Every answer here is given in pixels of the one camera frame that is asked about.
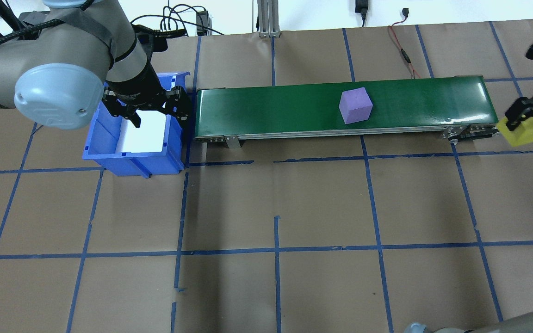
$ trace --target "green conveyor belt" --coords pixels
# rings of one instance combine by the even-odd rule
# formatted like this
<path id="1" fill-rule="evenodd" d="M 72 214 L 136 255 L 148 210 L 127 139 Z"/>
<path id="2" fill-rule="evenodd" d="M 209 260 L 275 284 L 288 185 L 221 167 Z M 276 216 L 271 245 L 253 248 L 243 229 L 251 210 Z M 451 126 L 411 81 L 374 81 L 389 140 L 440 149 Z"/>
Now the green conveyor belt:
<path id="1" fill-rule="evenodd" d="M 372 115 L 345 125 L 341 93 L 362 86 Z M 481 76 L 206 89 L 197 98 L 197 139 L 402 133 L 498 121 Z"/>

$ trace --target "blue bin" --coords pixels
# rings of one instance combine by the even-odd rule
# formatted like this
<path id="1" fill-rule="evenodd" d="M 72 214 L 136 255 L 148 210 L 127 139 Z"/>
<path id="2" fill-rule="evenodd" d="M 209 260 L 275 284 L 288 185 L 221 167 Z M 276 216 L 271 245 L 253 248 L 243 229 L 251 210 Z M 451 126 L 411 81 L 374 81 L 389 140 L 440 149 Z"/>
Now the blue bin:
<path id="1" fill-rule="evenodd" d="M 158 74 L 161 86 L 166 90 L 176 85 L 185 86 L 184 77 L 190 72 Z M 123 126 L 122 117 L 113 117 L 103 103 L 98 105 L 89 125 L 84 160 L 94 160 L 117 176 L 142 176 L 174 174 L 184 169 L 180 160 L 182 128 L 176 118 L 166 116 L 166 127 L 161 152 L 116 152 Z"/>

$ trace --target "metal bracket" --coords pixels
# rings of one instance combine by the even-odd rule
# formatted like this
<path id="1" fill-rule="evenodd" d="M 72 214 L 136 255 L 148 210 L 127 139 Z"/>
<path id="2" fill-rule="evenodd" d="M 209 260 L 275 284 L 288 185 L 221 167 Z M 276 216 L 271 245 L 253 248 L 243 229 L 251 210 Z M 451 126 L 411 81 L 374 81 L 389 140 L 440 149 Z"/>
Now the metal bracket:
<path id="1" fill-rule="evenodd" d="M 442 139 L 450 139 L 451 136 L 460 135 L 465 129 L 468 127 L 468 125 L 460 125 L 460 126 L 448 126 L 444 133 L 441 134 Z"/>
<path id="2" fill-rule="evenodd" d="M 442 139 L 457 145 L 459 141 L 486 139 L 499 135 L 499 130 L 494 124 L 476 124 L 466 126 L 450 126 L 442 133 Z"/>
<path id="3" fill-rule="evenodd" d="M 279 0 L 258 0 L 258 36 L 279 37 Z"/>
<path id="4" fill-rule="evenodd" d="M 225 143 L 228 148 L 241 148 L 242 142 L 237 137 L 237 135 L 224 135 L 224 136 L 212 136 L 212 137 L 202 137 L 195 139 L 197 142 L 203 143 Z"/>

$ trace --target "foam cube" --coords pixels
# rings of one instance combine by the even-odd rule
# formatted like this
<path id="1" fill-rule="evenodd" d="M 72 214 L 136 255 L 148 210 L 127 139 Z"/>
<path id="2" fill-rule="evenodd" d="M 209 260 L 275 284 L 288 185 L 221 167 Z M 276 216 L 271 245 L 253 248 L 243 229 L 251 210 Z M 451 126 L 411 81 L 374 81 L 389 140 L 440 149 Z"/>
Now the foam cube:
<path id="1" fill-rule="evenodd" d="M 365 88 L 343 91 L 341 95 L 339 109 L 345 124 L 368 120 L 373 107 Z"/>

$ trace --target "black cable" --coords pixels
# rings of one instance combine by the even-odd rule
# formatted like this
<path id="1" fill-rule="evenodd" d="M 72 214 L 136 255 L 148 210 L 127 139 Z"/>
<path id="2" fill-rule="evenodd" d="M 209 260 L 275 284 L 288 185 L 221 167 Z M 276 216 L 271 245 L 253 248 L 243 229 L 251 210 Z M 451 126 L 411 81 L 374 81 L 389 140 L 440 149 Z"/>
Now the black cable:
<path id="1" fill-rule="evenodd" d="M 11 9 L 11 6 L 9 5 L 9 2 L 6 0 L 6 5 L 8 6 L 9 10 L 11 10 L 13 12 L 13 10 Z"/>
<path id="2" fill-rule="evenodd" d="M 173 9 L 173 8 L 170 7 L 170 6 L 164 6 L 164 7 L 163 7 L 163 10 L 161 11 L 161 14 L 162 14 L 164 17 L 166 16 L 166 8 L 167 8 L 167 9 L 170 9 L 170 13 L 167 15 L 167 28 L 166 28 L 166 19 L 165 19 L 165 18 L 161 19 L 161 22 L 163 23 L 163 29 L 164 29 L 164 30 L 171 30 L 172 27 L 170 26 L 170 19 L 173 19 L 173 18 L 172 18 L 172 9 Z M 182 20 L 182 17 L 180 16 L 179 13 L 176 13 L 176 15 L 178 15 L 178 18 L 179 18 L 180 20 Z M 176 23 L 176 29 L 178 29 L 178 21 L 174 21 L 174 22 Z"/>
<path id="3" fill-rule="evenodd" d="M 165 17 L 163 15 L 156 15 L 154 13 L 148 13 L 147 15 L 141 15 L 139 17 L 135 17 L 132 21 L 131 21 L 131 24 L 135 21 L 137 21 L 138 19 L 142 19 L 144 17 Z M 192 22 L 188 22 L 188 21 L 182 21 L 181 19 L 177 19 L 177 18 L 172 18 L 172 19 L 175 19 L 176 21 L 180 21 L 182 23 L 186 23 L 187 25 L 196 25 L 197 27 L 201 27 L 201 28 L 205 28 L 207 30 L 211 30 L 217 34 L 220 34 L 220 35 L 223 35 L 221 32 L 217 31 L 217 30 L 214 30 L 214 29 L 211 29 L 210 27 L 205 27 L 203 25 L 197 25 L 196 23 L 192 23 Z"/>
<path id="4" fill-rule="evenodd" d="M 79 9 L 84 11 L 84 10 L 87 9 L 87 7 L 89 7 L 91 4 L 93 4 L 93 2 L 94 2 L 94 0 L 87 0 L 86 2 L 84 2 L 79 7 Z M 46 28 L 56 27 L 57 25 L 62 25 L 63 23 L 64 22 L 61 21 L 60 19 L 54 18 L 54 19 L 51 19 L 51 21 L 38 23 L 37 25 L 32 25 L 30 27 L 23 28 L 23 29 L 20 29 L 18 31 L 11 32 L 10 34 L 7 34 L 7 35 L 3 36 L 2 38 L 0 38 L 0 45 L 2 45 L 4 43 L 7 43 L 10 40 L 14 40 L 16 38 L 19 38 L 21 36 L 29 34 L 31 32 L 39 31 L 39 30 L 46 29 Z"/>
<path id="5" fill-rule="evenodd" d="M 183 11 L 177 12 L 176 8 L 178 8 L 179 6 L 185 6 L 186 9 L 184 9 Z M 172 7 L 172 10 L 170 11 L 170 15 L 172 15 L 172 11 L 174 11 L 175 13 L 178 14 L 178 13 L 181 13 L 181 12 L 186 12 L 188 9 L 192 9 L 197 14 L 199 19 L 201 19 L 201 25 L 205 25 L 205 22 L 203 22 L 203 17 L 201 17 L 201 14 L 196 9 L 194 9 L 194 7 L 196 7 L 196 6 L 189 6 L 189 5 L 186 5 L 186 4 L 178 4 L 178 5 L 174 6 L 174 7 Z"/>

